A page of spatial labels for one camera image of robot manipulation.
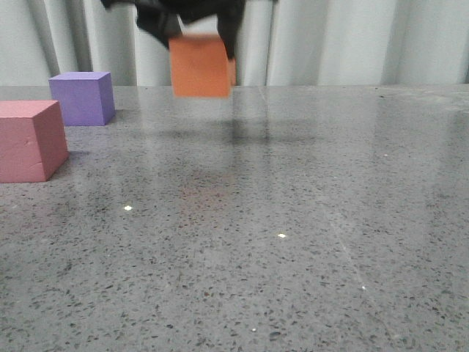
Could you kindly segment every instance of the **foam block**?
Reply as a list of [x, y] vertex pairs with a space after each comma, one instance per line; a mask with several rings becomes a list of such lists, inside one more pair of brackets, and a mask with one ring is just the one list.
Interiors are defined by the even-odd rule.
[[232, 73], [217, 34], [188, 34], [169, 40], [171, 80], [177, 97], [228, 97]]
[[104, 126], [116, 114], [109, 72], [68, 72], [49, 79], [66, 126]]
[[236, 59], [228, 61], [229, 80], [232, 86], [236, 85]]
[[59, 102], [0, 101], [0, 183], [46, 181], [67, 158]]

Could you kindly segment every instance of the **gray concrete floor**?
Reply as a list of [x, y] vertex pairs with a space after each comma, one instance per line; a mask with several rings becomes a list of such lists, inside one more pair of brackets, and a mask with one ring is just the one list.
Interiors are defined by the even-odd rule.
[[0, 185], [1, 351], [469, 351], [468, 86], [114, 96]]

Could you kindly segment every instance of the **purple cube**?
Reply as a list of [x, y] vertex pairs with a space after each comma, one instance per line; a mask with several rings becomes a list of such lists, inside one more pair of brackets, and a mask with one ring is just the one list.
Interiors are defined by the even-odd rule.
[[66, 126], [104, 126], [116, 114], [109, 72], [68, 72], [49, 79]]

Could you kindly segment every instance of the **curtain fold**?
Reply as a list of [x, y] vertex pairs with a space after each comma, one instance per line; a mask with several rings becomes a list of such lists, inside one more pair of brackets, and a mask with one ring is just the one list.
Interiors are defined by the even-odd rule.
[[[132, 6], [0, 0], [0, 16], [1, 85], [48, 85], [74, 70], [171, 84], [169, 53], [136, 27]], [[238, 84], [467, 83], [468, 18], [468, 0], [248, 0]]]

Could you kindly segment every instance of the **pink cube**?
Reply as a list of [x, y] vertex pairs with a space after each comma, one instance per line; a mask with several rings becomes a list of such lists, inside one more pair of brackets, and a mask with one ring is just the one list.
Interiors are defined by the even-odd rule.
[[0, 183], [46, 181], [67, 158], [58, 101], [0, 101]]

